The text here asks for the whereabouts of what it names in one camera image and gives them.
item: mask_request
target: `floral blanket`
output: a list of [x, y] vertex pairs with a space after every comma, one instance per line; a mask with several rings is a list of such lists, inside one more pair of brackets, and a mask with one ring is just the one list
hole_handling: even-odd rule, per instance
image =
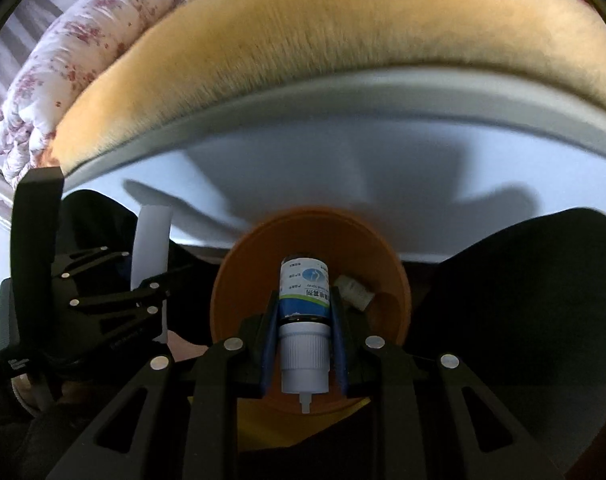
[[46, 30], [0, 107], [0, 155], [14, 187], [38, 165], [76, 98], [184, 0], [80, 0]]

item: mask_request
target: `nasal spray bottle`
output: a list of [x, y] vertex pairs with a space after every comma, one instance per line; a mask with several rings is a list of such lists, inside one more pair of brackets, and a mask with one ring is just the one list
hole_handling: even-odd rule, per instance
[[299, 394], [309, 413], [312, 394], [329, 391], [330, 289], [327, 265], [300, 254], [281, 264], [279, 341], [281, 391]]

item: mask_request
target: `yellow fur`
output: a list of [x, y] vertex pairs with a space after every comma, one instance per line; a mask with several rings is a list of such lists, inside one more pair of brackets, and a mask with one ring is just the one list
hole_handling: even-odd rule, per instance
[[67, 173], [230, 98], [339, 71], [491, 67], [606, 108], [606, 27], [580, 0], [194, 0], [80, 96], [43, 164]]

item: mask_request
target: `metal rivet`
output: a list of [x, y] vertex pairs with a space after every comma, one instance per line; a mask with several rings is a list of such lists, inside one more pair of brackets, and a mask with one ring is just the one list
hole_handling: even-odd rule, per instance
[[380, 335], [371, 335], [365, 339], [365, 345], [368, 348], [383, 348], [385, 346], [385, 339]]
[[238, 337], [231, 337], [230, 339], [226, 339], [223, 343], [225, 350], [229, 350], [233, 352], [234, 350], [240, 350], [243, 348], [243, 340]]
[[149, 362], [149, 367], [152, 370], [163, 370], [167, 368], [167, 365], [170, 364], [170, 360], [164, 355], [157, 355]]
[[444, 368], [449, 368], [450, 370], [454, 370], [457, 366], [459, 366], [460, 361], [456, 355], [452, 354], [443, 354], [441, 356], [441, 365]]

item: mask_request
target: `white bottle cap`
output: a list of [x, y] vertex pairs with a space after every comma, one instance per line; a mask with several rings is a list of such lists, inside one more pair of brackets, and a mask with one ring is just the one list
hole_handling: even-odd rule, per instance
[[335, 281], [334, 286], [338, 287], [342, 300], [347, 304], [363, 312], [374, 298], [374, 293], [370, 292], [363, 284], [341, 274]]
[[281, 391], [299, 394], [302, 413], [309, 413], [312, 394], [329, 391], [330, 327], [298, 321], [279, 327]]

